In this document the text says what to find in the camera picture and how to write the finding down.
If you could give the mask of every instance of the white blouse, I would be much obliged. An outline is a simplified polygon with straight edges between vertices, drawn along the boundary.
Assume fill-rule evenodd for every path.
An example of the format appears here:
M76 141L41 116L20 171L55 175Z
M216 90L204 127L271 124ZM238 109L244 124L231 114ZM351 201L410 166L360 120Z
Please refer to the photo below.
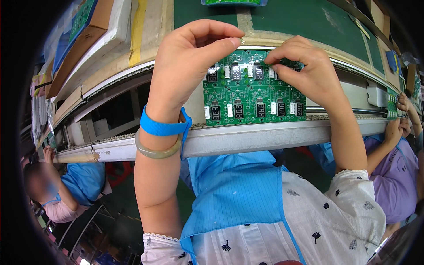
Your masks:
M285 217L307 264L366 264L385 230L385 214L374 200L366 170L334 176L322 194L307 180L282 173ZM192 264L179 240L143 235L144 265ZM199 265L273 265L300 261L283 223L245 224L193 237Z

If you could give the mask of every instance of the worker's hand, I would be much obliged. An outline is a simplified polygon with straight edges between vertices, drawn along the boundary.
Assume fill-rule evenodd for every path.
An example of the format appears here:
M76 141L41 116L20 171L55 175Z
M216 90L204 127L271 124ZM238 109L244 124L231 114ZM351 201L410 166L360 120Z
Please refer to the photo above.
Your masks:
M305 67L300 72L296 72L279 64L282 58L300 61ZM286 40L280 47L269 52L264 62L274 64L272 68L282 80L325 109L337 109L343 104L349 106L349 101L344 95L327 53L323 49L312 46L306 38L295 36Z
M411 133L411 127L409 126L409 119L401 118L399 127L402 128L403 130L402 137L406 138L406 136L408 136Z
M238 48L244 35L236 26L207 19L169 33L156 55L146 106L148 116L155 120L153 116L158 112L179 114L209 67Z
M406 94L404 92L400 93L396 106L398 107L398 109L400 109L404 112L408 112L410 109L414 108L412 106L411 101L409 100L409 98L406 96Z
M55 155L54 150L50 147L50 145L44 147L43 149L44 154L44 162L52 164L53 165L53 158Z
M398 143L403 134L403 128L400 126L400 119L391 120L386 126L386 142L390 147L394 148Z

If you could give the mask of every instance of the jade bangle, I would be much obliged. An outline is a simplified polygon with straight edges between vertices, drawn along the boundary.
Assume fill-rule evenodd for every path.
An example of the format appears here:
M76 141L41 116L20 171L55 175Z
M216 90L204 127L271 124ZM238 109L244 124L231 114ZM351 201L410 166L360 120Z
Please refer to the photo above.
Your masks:
M137 150L144 156L147 156L153 159L163 159L163 158L172 156L173 154L178 152L178 150L181 147L182 139L181 139L181 135L179 134L177 138L177 142L173 146L171 146L169 149L163 150L163 151L151 150L140 143L139 132L140 132L140 129L138 129L135 134L135 139L134 139L135 146L137 146Z

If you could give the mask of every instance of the metal shelf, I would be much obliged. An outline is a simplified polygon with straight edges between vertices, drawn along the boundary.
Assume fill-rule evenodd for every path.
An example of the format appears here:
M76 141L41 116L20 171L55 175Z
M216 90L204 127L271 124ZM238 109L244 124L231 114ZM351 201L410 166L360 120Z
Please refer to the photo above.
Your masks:
M385 131L385 119L357 120L363 136ZM278 148L290 148L330 141L329 120L249 124L191 130L184 145L184 157L212 156ZM56 162L134 161L134 136L62 151Z

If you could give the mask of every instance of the pink shirt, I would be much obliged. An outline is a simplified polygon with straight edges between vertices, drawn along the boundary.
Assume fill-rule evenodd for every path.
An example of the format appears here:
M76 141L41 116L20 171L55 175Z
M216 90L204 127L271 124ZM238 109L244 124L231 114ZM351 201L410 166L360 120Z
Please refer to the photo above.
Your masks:
M79 205L78 209L73 211L62 201L53 201L44 205L47 216L55 223L73 221L88 208L88 206Z

